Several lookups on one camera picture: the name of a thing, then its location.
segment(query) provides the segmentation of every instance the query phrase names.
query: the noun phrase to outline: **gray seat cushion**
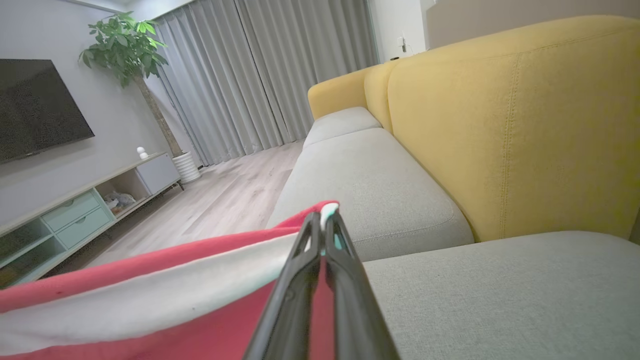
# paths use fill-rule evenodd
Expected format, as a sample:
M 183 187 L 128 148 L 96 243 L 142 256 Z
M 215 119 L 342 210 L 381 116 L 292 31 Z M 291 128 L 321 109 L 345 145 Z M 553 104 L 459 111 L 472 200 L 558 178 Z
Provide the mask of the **gray seat cushion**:
M 304 148 L 268 226 L 323 200 L 340 202 L 362 261 L 473 242 L 455 203 L 384 129 Z
M 640 246 L 564 231 L 364 264 L 403 360 L 640 359 Z
M 336 111 L 314 122 L 302 147 L 355 131 L 382 127 L 369 110 L 359 106 Z

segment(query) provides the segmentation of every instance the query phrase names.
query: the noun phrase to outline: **tv cabinet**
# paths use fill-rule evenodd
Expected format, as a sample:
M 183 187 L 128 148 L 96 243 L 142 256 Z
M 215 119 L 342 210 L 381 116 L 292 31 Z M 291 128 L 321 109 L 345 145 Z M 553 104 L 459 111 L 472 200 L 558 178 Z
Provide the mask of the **tv cabinet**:
M 169 155 L 153 154 L 0 227 L 0 288 L 39 279 L 179 180 Z M 113 213 L 102 199 L 111 192 L 135 203 Z

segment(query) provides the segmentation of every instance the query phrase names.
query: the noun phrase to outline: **red and white striped cloth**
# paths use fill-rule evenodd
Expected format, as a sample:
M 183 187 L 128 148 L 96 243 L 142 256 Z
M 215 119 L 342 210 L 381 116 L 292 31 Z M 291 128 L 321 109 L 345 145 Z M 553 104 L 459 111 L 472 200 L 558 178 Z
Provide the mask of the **red and white striped cloth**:
M 307 214 L 0 291 L 0 359 L 241 359 Z M 333 295 L 314 296 L 311 359 L 333 359 Z

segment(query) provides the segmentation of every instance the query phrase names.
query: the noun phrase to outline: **wall-mounted tv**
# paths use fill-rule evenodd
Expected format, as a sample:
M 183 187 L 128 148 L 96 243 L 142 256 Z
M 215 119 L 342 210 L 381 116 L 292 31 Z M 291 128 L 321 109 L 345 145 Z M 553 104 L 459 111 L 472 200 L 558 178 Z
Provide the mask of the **wall-mounted tv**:
M 0 59 L 0 163 L 92 136 L 51 60 Z

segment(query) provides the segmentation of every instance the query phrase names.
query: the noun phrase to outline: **drawer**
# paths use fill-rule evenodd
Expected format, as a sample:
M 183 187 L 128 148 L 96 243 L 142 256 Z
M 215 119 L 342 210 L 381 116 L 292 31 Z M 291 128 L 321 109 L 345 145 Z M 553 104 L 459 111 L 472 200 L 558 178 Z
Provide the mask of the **drawer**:
M 102 208 L 76 220 L 71 226 L 58 233 L 58 239 L 70 249 L 87 236 L 109 222 L 109 217 Z
M 42 220 L 51 230 L 58 231 L 98 206 L 98 200 L 91 192 L 87 192 L 42 215 Z

